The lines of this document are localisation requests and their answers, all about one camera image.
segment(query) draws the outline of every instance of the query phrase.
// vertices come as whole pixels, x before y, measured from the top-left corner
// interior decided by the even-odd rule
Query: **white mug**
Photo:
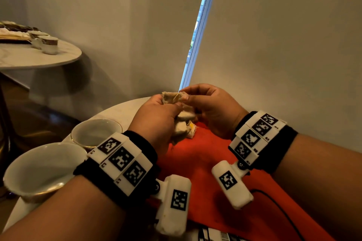
[[[114,133],[122,133],[122,126],[107,118],[90,119],[76,125],[70,137],[73,142],[91,151]]]
[[[31,46],[35,49],[40,50],[40,40],[39,40],[39,36],[48,36],[47,33],[43,33],[41,31],[28,31],[28,34],[30,36],[31,39]]]
[[[52,36],[39,36],[40,47],[45,54],[55,55],[58,53],[58,38]]]
[[[85,159],[86,151],[74,143],[42,145],[10,164],[4,185],[26,203],[42,203],[73,178],[73,171]]]

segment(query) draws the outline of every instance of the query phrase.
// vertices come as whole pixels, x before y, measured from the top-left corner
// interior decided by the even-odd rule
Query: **person's left hand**
[[[162,95],[154,95],[139,108],[128,130],[145,138],[158,155],[165,154],[181,111],[181,103],[162,104]]]

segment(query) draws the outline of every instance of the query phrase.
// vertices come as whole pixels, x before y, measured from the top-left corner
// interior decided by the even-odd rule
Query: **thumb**
[[[181,98],[180,101],[200,110],[212,108],[212,99],[209,95],[189,95],[188,97]]]
[[[164,104],[164,106],[170,111],[172,117],[176,117],[183,110],[182,104],[179,102],[175,104]]]

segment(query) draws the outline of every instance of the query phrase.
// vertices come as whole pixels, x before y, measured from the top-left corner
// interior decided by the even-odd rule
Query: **red mat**
[[[198,127],[193,139],[185,139],[159,158],[164,180],[168,175],[181,175],[191,180],[192,188],[188,219],[243,238],[256,240],[299,240],[283,213],[265,195],[254,193],[254,201],[234,210],[211,169],[222,160],[230,164],[236,157],[227,149],[229,140],[223,140],[206,127]],[[249,190],[260,189],[269,194],[285,210],[305,240],[334,240],[301,207],[299,207],[270,175],[253,170],[243,177]]]

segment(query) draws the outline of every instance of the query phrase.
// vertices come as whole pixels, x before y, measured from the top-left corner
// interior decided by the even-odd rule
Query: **hand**
[[[145,138],[157,154],[165,154],[174,131],[174,118],[182,104],[162,104],[162,95],[154,95],[137,111],[128,130]]]
[[[199,110],[197,119],[205,123],[215,135],[231,139],[235,128],[248,112],[226,91],[210,84],[183,88],[189,94],[181,102]]]

